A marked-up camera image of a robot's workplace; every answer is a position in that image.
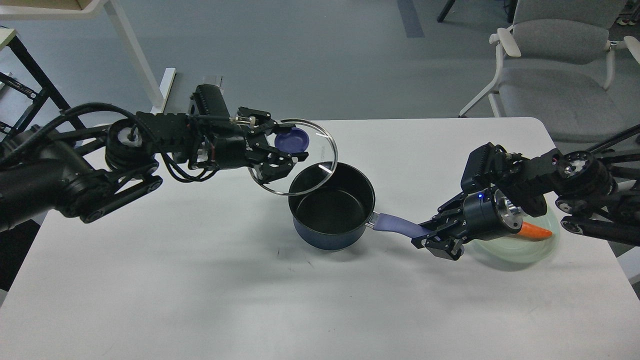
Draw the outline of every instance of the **chair back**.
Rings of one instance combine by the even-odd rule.
[[[513,37],[523,58],[586,64],[607,45],[626,0],[519,0]]]

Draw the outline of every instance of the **cardboard box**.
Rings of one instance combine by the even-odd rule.
[[[62,10],[83,10],[92,0],[0,0],[0,5]]]

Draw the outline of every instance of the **saucepan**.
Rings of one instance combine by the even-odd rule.
[[[429,230],[408,220],[374,211],[376,196],[368,178],[355,167],[337,163],[317,163],[302,170],[293,180],[289,193],[313,188],[305,195],[290,196],[293,224],[307,243],[323,250],[341,250],[356,242],[366,227],[392,231],[417,238]]]

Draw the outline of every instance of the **plate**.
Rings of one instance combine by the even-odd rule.
[[[478,247],[504,261],[518,264],[530,264],[540,261],[551,254],[557,245],[560,225],[553,211],[548,210],[541,217],[523,217],[524,222],[551,230],[553,235],[547,239],[532,241],[525,238],[505,236],[494,240],[473,240]]]

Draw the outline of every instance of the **floor stripe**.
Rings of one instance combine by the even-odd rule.
[[[424,32],[420,25],[418,12],[415,11],[413,0],[398,0],[398,9],[400,17],[404,24],[404,32],[408,38],[424,38]]]

